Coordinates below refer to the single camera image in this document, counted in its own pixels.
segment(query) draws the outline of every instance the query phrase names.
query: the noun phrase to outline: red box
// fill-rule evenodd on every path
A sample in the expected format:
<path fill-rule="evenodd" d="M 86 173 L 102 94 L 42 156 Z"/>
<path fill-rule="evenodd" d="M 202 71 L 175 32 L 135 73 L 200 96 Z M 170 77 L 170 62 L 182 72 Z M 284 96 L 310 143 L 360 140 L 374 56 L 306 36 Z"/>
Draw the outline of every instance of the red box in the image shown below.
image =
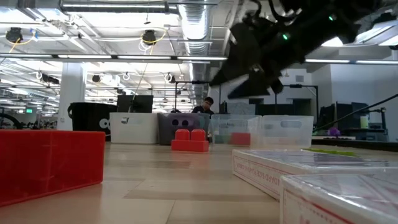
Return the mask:
<path fill-rule="evenodd" d="M 175 140 L 172 140 L 172 151 L 189 151 L 189 152 L 208 152 L 209 142 L 206 141 L 206 132 L 196 129 L 191 132 L 188 130 L 178 129 L 175 132 Z"/>
<path fill-rule="evenodd" d="M 231 133 L 230 144 L 235 146 L 250 146 L 250 133 Z"/>
<path fill-rule="evenodd" d="M 0 207 L 103 180 L 104 132 L 0 131 Z"/>

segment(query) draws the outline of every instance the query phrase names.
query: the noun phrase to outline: white pillar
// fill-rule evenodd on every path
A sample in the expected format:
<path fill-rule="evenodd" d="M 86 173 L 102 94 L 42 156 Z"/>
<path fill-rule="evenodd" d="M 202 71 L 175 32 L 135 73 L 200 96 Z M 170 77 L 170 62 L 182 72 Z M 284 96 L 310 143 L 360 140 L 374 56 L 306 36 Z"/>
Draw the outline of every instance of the white pillar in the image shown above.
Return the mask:
<path fill-rule="evenodd" d="M 83 63 L 63 63 L 58 130 L 73 130 L 68 107 L 71 103 L 85 101 L 86 79 L 87 71 Z"/>

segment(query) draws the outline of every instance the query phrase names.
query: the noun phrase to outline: red lego brick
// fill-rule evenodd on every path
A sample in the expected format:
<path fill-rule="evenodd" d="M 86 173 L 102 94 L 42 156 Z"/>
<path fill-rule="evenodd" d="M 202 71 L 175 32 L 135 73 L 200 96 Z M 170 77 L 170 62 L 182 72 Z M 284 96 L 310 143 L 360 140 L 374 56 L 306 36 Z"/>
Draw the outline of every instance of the red lego brick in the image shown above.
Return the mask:
<path fill-rule="evenodd" d="M 236 146 L 250 146 L 251 144 L 250 133 L 231 133 L 230 144 Z"/>
<path fill-rule="evenodd" d="M 175 140 L 172 140 L 172 151 L 208 152 L 209 142 L 205 139 L 204 130 L 193 130 L 190 138 L 188 130 L 179 129 L 175 132 Z"/>
<path fill-rule="evenodd" d="M 195 129 L 191 132 L 192 141 L 206 141 L 206 132 L 202 129 Z"/>
<path fill-rule="evenodd" d="M 99 184 L 104 132 L 0 131 L 0 207 Z"/>
<path fill-rule="evenodd" d="M 190 140 L 190 133 L 186 129 L 178 129 L 175 132 L 175 140 L 184 140 L 184 141 L 189 141 Z"/>

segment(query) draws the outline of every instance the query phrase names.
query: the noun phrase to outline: person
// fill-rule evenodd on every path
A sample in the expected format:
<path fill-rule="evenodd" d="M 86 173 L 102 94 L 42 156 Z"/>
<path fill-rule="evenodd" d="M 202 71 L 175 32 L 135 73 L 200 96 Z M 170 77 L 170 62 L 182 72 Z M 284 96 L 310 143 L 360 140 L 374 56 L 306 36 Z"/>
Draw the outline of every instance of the person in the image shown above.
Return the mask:
<path fill-rule="evenodd" d="M 203 100 L 203 104 L 201 106 L 196 106 L 193 110 L 192 113 L 206 113 L 213 115 L 214 112 L 210 110 L 211 106 L 213 105 L 214 100 L 212 97 L 206 97 L 205 100 Z"/>

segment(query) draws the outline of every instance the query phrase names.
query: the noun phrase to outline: exposed duct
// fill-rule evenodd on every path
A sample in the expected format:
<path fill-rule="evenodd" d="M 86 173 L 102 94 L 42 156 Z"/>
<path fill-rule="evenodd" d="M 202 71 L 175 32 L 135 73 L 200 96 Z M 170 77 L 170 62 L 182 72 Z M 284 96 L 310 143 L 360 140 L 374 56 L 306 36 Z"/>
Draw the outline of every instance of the exposed duct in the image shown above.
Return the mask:
<path fill-rule="evenodd" d="M 178 9 L 182 17 L 182 32 L 186 40 L 203 40 L 207 38 L 210 20 L 210 7 L 207 5 L 179 5 Z M 186 42 L 185 48 L 189 56 L 208 55 L 208 44 L 201 42 Z M 191 80 L 206 81 L 208 67 L 204 63 L 190 64 Z M 203 90 L 199 86 L 193 86 L 195 98 L 203 98 Z"/>
<path fill-rule="evenodd" d="M 116 12 L 116 13 L 162 13 L 162 14 L 176 14 L 178 9 L 174 6 L 169 6 L 167 2 L 164 4 L 110 4 L 103 2 L 80 1 L 64 2 L 61 6 L 63 12 Z"/>

